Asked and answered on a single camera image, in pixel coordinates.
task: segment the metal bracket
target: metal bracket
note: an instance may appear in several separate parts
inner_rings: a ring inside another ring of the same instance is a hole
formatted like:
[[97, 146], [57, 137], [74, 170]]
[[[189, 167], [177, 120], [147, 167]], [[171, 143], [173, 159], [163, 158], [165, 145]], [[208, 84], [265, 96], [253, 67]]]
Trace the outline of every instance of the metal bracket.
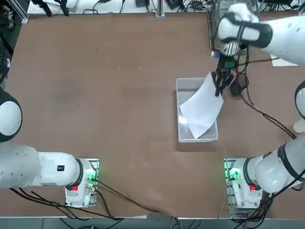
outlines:
[[[99, 168], [100, 168], [100, 160], [98, 158], [85, 158], [86, 160], [88, 160], [93, 169], [95, 170], [95, 179], [99, 179]], [[91, 198], [89, 201], [89, 206], [90, 207], [94, 207], [96, 206], [96, 193], [95, 194], [91, 194]]]
[[165, 18], [165, 14], [163, 12], [163, 0], [158, 0], [156, 18]]
[[228, 178], [228, 174], [231, 168], [234, 165], [234, 162], [237, 158], [224, 158], [224, 173], [225, 173], [225, 181], [227, 184], [227, 195], [228, 195], [228, 203], [229, 209], [232, 219], [245, 219], [247, 218], [248, 213], [252, 212], [253, 209], [241, 209], [238, 208], [236, 205], [235, 194], [231, 184], [231, 181]]

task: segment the white paper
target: white paper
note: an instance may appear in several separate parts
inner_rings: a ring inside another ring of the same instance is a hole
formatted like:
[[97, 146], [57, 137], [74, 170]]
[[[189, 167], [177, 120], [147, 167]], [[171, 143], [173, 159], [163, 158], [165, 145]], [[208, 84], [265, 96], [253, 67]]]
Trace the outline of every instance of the white paper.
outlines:
[[179, 106], [194, 138], [203, 135], [213, 125], [220, 112], [224, 100], [221, 94], [216, 97], [215, 91], [212, 75], [208, 73], [198, 91]]
[[[274, 56], [271, 54], [271, 59], [277, 58], [277, 56]], [[280, 67], [280, 66], [298, 66], [295, 63], [290, 63], [288, 61], [285, 61], [283, 59], [276, 59], [276, 60], [272, 60], [272, 65], [275, 67]]]

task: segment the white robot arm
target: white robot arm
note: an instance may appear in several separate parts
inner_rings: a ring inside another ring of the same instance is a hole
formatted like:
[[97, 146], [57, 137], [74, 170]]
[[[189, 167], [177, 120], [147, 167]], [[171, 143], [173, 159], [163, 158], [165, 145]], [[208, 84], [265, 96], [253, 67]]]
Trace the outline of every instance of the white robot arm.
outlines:
[[[251, 45], [277, 57], [305, 65], [305, 16], [259, 21], [247, 8], [238, 3], [230, 7], [219, 22], [217, 36], [225, 44]], [[225, 55], [235, 55], [229, 50]], [[305, 83], [295, 93], [295, 103], [302, 117], [305, 115]], [[240, 158], [228, 174], [238, 208], [258, 208], [262, 191], [276, 193], [297, 179], [305, 169], [305, 135], [280, 146], [273, 152]], [[305, 175], [297, 185], [305, 182]]]
[[232, 5], [218, 25], [217, 36], [223, 43], [238, 41], [261, 48], [291, 63], [305, 65], [305, 16], [259, 21], [247, 5]]
[[97, 170], [87, 159], [62, 152], [37, 152], [11, 144], [22, 125], [19, 103], [0, 88], [0, 188], [65, 186], [66, 204], [75, 208], [96, 203]]

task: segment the clear plastic container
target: clear plastic container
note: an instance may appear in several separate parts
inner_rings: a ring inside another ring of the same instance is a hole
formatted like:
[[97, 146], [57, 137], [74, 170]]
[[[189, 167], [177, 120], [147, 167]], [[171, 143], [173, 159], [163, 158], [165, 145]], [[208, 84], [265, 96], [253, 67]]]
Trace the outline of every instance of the clear plastic container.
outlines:
[[177, 122], [178, 122], [178, 141], [187, 142], [211, 142], [218, 138], [217, 122], [199, 138], [194, 138], [188, 125], [184, 122], [183, 115], [179, 106], [191, 98], [201, 87], [204, 78], [181, 78], [177, 79]]

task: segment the brown mat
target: brown mat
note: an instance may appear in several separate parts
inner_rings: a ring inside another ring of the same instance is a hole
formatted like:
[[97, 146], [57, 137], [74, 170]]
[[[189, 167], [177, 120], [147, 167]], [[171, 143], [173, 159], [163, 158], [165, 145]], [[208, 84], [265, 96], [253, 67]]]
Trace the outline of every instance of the brown mat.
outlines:
[[[225, 156], [256, 156], [288, 141], [277, 127], [242, 101], [225, 95], [219, 139], [178, 144], [177, 78], [205, 77], [210, 56], [206, 15], [150, 14], [37, 17], [24, 25], [7, 87], [23, 108], [14, 142], [39, 151], [99, 157], [100, 179], [163, 213], [228, 217], [224, 197]], [[268, 58], [251, 49], [251, 59]], [[294, 92], [301, 67], [249, 66], [254, 103], [286, 125], [298, 120]], [[35, 188], [64, 201], [59, 187]], [[58, 216], [56, 209], [1, 190], [1, 216]], [[104, 191], [116, 216], [147, 212]], [[304, 219], [301, 192], [279, 196], [270, 217]], [[101, 201], [91, 208], [105, 214]]]

